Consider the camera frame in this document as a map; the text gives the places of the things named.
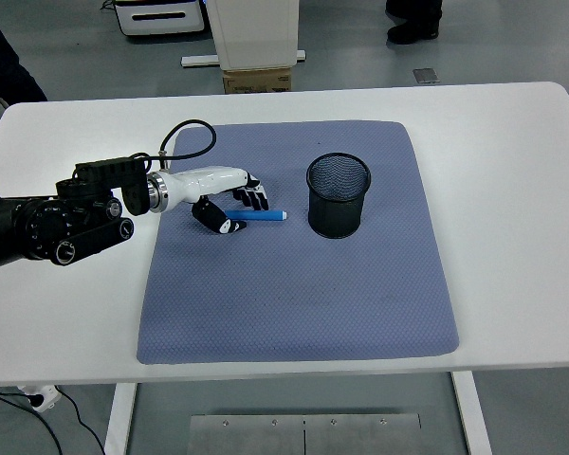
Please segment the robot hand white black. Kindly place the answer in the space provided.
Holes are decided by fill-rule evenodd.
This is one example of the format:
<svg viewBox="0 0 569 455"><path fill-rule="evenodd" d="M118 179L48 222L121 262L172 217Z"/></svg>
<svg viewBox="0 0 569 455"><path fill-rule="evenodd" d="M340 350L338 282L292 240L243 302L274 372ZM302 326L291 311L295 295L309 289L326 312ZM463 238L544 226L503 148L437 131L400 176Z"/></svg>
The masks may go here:
<svg viewBox="0 0 569 455"><path fill-rule="evenodd" d="M236 232L246 223L232 221L209 200L210 195L231 191L245 207L269 209L261 182L243 169L213 166L181 173L157 172L152 179L157 196L154 212L174 209L180 203L191 204L193 217L214 233Z"/></svg>

